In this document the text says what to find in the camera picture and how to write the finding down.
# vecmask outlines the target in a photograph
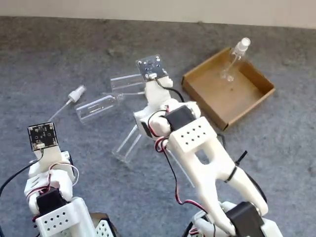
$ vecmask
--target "black wire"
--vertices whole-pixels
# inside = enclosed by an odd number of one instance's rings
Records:
[[[4,188],[7,186],[8,183],[10,183],[12,181],[12,179],[14,179],[16,176],[18,176],[20,173],[22,173],[24,170],[30,168],[33,164],[39,162],[42,158],[43,158],[43,155],[44,155],[44,151],[43,149],[40,150],[41,152],[41,157],[39,159],[36,159],[35,161],[29,163],[27,166],[25,166],[24,168],[20,169],[18,172],[16,172],[15,174],[11,175],[5,182],[4,184],[2,184],[1,188],[0,188],[0,197],[2,195],[2,192],[4,190]],[[0,237],[4,237],[4,234],[2,232],[2,229],[0,227]]]
[[[150,128],[150,125],[149,125],[149,122],[150,120],[152,119],[152,117],[157,114],[158,112],[167,112],[167,110],[158,110],[156,112],[154,112],[152,115],[150,115],[149,119],[148,119],[148,122],[147,122],[147,127]]]
[[[249,175],[246,173],[246,175],[248,176],[248,178],[250,179],[250,181],[253,183],[253,185],[257,188],[257,190],[259,191],[259,193],[261,194],[263,200],[268,203],[267,197],[265,195],[265,193],[262,191],[261,187],[259,186],[259,184]]]
[[[177,176],[176,176],[176,173],[174,172],[174,169],[173,169],[173,167],[172,167],[172,165],[171,165],[171,162],[170,162],[170,159],[169,159],[169,157],[168,157],[168,155],[167,155],[167,152],[164,150],[164,148],[162,149],[162,152],[163,152],[163,154],[164,154],[164,156],[166,157],[166,159],[167,159],[167,161],[168,161],[168,164],[169,164],[169,166],[170,166],[170,169],[171,169],[171,171],[172,171],[172,174],[173,174],[173,177],[174,177],[174,180],[175,180],[175,183],[176,183],[176,191],[175,191],[175,194],[177,195],[177,188],[178,188],[178,179],[177,179]],[[188,203],[188,204],[192,204],[192,205],[194,205],[194,206],[196,206],[197,208],[199,208],[199,209],[201,209],[202,211],[204,211],[205,213],[207,213],[207,211],[203,208],[203,207],[199,207],[198,205],[196,205],[195,203],[192,203],[192,202],[188,202],[189,200],[186,200],[186,201],[184,201],[184,202],[178,202],[180,205],[183,205],[183,204],[185,204],[185,203]]]
[[[213,237],[215,237],[215,235],[216,235],[216,226],[215,226],[214,223],[213,223],[213,226],[214,226],[214,234],[213,234]]]
[[[192,228],[192,226],[193,226],[193,223],[190,222],[189,225],[187,226],[186,230],[184,231],[182,237],[187,237],[187,236],[188,236],[188,234],[189,234],[190,229]]]
[[[163,89],[170,90],[170,91],[173,91],[173,92],[177,93],[178,96],[180,97],[181,102],[182,102],[182,103],[185,102],[183,96],[181,95],[181,93],[180,93],[178,90],[176,90],[176,89],[174,89],[174,88],[171,88],[171,87],[165,87],[165,86],[161,85],[160,81],[158,81],[158,80],[156,80],[156,82],[157,82],[158,85],[159,85],[160,87],[162,87]]]
[[[242,161],[242,159],[245,158],[245,156],[248,154],[248,151],[244,151],[242,153],[242,155],[239,157],[239,159],[237,161],[235,161],[235,165],[239,166],[240,162]],[[261,194],[262,198],[264,199],[264,201],[266,203],[268,203],[267,197],[265,195],[265,193],[263,192],[263,190],[261,189],[261,187],[259,186],[259,184],[247,173],[245,172],[246,175],[248,176],[248,178],[250,179],[250,181],[252,182],[252,184],[256,187],[256,189],[259,191],[259,193]]]

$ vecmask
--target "clear plastic spray bottle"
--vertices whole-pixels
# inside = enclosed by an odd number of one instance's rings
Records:
[[[249,38],[243,38],[238,44],[231,50],[229,55],[229,62],[225,65],[221,71],[220,76],[222,79],[233,81],[235,74],[239,67],[245,60],[245,53],[250,45]]]

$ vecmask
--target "clear plastic piece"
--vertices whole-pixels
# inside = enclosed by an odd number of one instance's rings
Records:
[[[225,64],[223,70],[220,73],[220,77],[222,79],[226,79],[229,82],[234,81],[237,71],[239,70],[242,63],[245,61],[245,53],[249,45],[250,45],[250,39],[243,38],[231,50],[228,62]]]
[[[132,158],[132,152],[136,151],[142,141],[142,135],[139,132],[137,125],[125,135],[121,142],[115,146],[112,150],[113,155],[115,155],[119,160],[124,163],[129,163]]]
[[[123,94],[104,94],[89,102],[75,106],[76,113],[82,123],[103,115],[124,100]]]
[[[144,87],[145,81],[141,74],[133,74],[111,79],[112,91],[116,93],[143,91]]]

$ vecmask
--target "red wire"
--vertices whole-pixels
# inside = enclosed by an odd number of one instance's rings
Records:
[[[199,209],[201,209],[202,211],[204,211],[205,213],[207,213],[207,211],[204,209],[204,207],[203,207],[202,205],[200,205],[199,203],[197,203],[196,201],[193,201],[193,200],[191,200],[191,199],[187,199],[187,200],[185,200],[185,201],[181,201],[181,200],[180,200],[180,198],[179,198],[178,179],[177,179],[176,173],[174,172],[173,167],[172,167],[172,165],[171,165],[171,163],[170,163],[169,157],[168,157],[168,155],[167,155],[167,153],[166,153],[166,150],[165,150],[166,148],[163,146],[163,142],[164,142],[165,140],[167,140],[167,139],[168,139],[168,138],[162,139],[162,141],[159,142],[159,144],[160,144],[160,149],[162,150],[163,154],[165,155],[165,157],[166,157],[166,159],[167,159],[167,161],[168,161],[168,164],[169,164],[169,166],[170,166],[170,168],[171,168],[171,171],[172,171],[172,173],[173,173],[174,180],[175,180],[175,182],[176,182],[176,187],[175,187],[175,197],[176,197],[176,201],[177,201],[180,205],[183,205],[183,204],[185,204],[185,203],[192,204],[192,205],[198,207]]]

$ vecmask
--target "white wire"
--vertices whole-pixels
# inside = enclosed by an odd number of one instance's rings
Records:
[[[79,170],[78,170],[78,168],[75,167],[72,164],[69,164],[69,163],[54,163],[48,168],[48,170],[51,170],[53,166],[58,165],[58,164],[59,165],[69,165],[69,166],[71,166],[72,168],[74,168],[76,170],[77,176],[76,176],[76,181],[73,183],[73,186],[76,185],[78,183],[78,180],[79,180]]]

